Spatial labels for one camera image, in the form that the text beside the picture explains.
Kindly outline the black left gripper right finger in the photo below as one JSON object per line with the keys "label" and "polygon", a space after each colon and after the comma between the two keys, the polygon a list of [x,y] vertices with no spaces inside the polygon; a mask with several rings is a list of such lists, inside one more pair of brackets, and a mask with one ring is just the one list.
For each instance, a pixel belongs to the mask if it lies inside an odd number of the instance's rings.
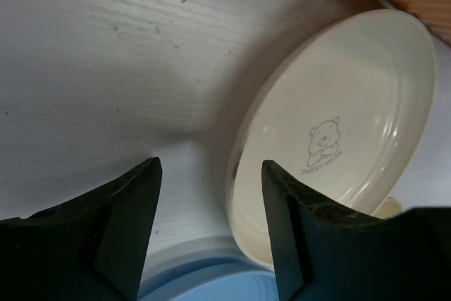
{"label": "black left gripper right finger", "polygon": [[272,160],[261,168],[281,300],[449,300],[450,209],[390,219],[346,207]]}

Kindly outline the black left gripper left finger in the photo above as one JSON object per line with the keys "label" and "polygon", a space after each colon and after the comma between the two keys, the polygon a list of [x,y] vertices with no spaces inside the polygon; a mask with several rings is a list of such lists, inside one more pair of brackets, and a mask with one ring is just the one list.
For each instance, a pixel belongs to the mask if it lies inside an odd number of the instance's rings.
{"label": "black left gripper left finger", "polygon": [[136,300],[161,189],[159,158],[79,197],[1,222],[2,300]]}

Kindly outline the blue bear plate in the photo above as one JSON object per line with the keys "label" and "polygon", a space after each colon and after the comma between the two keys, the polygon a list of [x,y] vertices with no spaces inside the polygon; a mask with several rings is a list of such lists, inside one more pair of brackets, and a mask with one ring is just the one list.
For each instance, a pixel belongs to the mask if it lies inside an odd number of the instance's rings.
{"label": "blue bear plate", "polygon": [[140,299],[278,300],[279,294],[272,271],[247,262],[230,262],[172,278]]}

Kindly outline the cream bear plate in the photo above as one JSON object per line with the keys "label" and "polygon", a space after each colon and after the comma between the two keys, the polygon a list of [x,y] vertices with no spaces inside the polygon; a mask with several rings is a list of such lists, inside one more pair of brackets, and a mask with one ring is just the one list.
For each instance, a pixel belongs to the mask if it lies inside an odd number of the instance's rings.
{"label": "cream bear plate", "polygon": [[336,202],[374,214],[414,158],[436,80],[431,36],[402,11],[360,13],[300,44],[257,92],[231,149],[225,205],[244,255],[273,268],[261,188],[265,160]]}

